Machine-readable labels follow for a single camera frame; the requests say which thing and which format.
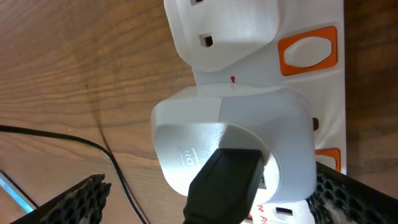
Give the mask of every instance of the black connector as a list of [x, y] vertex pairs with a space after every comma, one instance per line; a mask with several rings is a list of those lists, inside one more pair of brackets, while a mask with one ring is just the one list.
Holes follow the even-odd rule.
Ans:
[[189, 187], [184, 224], [239, 224], [264, 172], [260, 150], [217, 149]]

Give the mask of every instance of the white power adapter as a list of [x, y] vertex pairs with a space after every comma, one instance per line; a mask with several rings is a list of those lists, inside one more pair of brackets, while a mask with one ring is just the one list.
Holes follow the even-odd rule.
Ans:
[[[164, 4], [177, 52], [197, 83], [152, 111], [154, 147], [173, 189], [187, 195], [221, 147], [262, 151], [255, 204], [302, 203], [316, 186], [316, 149], [336, 149], [338, 162], [322, 158], [346, 172], [342, 0]], [[321, 124], [315, 132], [313, 118]]]

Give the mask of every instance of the white plug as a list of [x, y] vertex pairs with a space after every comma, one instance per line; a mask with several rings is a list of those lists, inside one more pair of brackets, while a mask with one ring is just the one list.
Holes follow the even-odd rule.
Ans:
[[178, 54], [206, 72], [259, 50], [280, 26], [278, 0], [164, 0], [164, 5]]

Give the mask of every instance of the outlet slot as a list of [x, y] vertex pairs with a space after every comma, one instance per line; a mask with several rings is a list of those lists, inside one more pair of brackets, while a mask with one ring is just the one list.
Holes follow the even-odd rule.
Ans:
[[190, 0], [191, 1], [191, 6], [196, 6], [199, 3], [202, 3], [203, 0]]
[[293, 211], [292, 211], [291, 209], [288, 209], [288, 208], [279, 208], [279, 207], [276, 207], [275, 209], [276, 209], [276, 213], [277, 213], [277, 214], [283, 214], [283, 215], [290, 215], [290, 216], [293, 216]]
[[200, 45], [202, 47], [211, 47], [213, 45], [213, 38], [211, 33], [199, 35]]

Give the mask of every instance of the power cord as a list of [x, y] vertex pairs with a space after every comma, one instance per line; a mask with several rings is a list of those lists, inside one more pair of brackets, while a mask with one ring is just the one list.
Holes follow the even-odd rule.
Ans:
[[20, 127], [0, 125], [0, 132], [26, 134], [26, 135], [31, 135], [31, 136], [69, 140], [69, 141], [86, 144], [88, 146], [91, 146], [95, 149], [100, 150], [111, 162], [113, 169], [116, 173], [116, 177], [118, 177], [120, 185], [123, 188], [124, 195], [126, 196], [127, 200], [129, 201], [129, 204], [130, 204], [131, 208], [134, 210], [134, 212], [136, 213], [138, 219], [140, 219], [142, 224], [150, 224], [149, 221], [147, 220], [147, 218], [145, 217], [145, 213], [140, 208], [135, 196], [132, 193], [131, 194], [129, 193], [128, 183], [126, 181], [126, 178], [123, 175], [122, 170], [119, 167], [118, 162], [116, 162], [116, 159], [114, 158], [114, 156], [111, 153], [109, 153], [104, 147], [100, 146], [97, 143], [94, 143], [92, 141], [89, 141], [89, 140], [86, 140], [83, 138], [79, 138], [79, 137], [72, 136], [69, 134], [53, 133], [50, 131], [39, 131], [39, 130], [34, 130], [34, 129], [29, 129], [29, 128], [20, 128]]

